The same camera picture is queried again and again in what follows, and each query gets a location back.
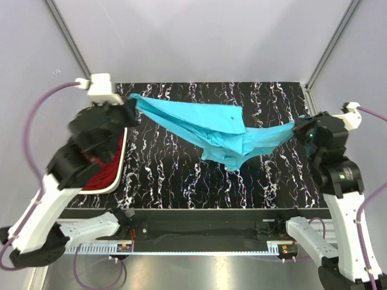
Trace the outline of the cyan t shirt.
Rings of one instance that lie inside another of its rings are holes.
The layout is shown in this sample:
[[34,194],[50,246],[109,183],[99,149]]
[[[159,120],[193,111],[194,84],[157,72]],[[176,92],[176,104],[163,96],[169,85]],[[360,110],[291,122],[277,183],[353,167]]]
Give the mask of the cyan t shirt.
[[271,155],[293,137],[296,124],[290,121],[273,127],[247,127],[240,106],[160,100],[140,94],[129,97],[152,121],[202,148],[202,160],[224,164],[231,172],[251,158]]

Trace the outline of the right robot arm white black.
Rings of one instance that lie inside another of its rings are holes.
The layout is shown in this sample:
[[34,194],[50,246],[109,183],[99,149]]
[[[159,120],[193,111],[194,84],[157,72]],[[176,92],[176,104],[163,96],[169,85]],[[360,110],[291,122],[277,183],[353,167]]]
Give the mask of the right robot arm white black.
[[362,174],[345,156],[349,132],[361,121],[358,111],[323,112],[298,118],[293,128],[307,150],[313,180],[328,206],[337,247],[302,216],[288,219],[285,228],[316,264],[324,289],[386,289],[386,274],[374,257],[365,220]]

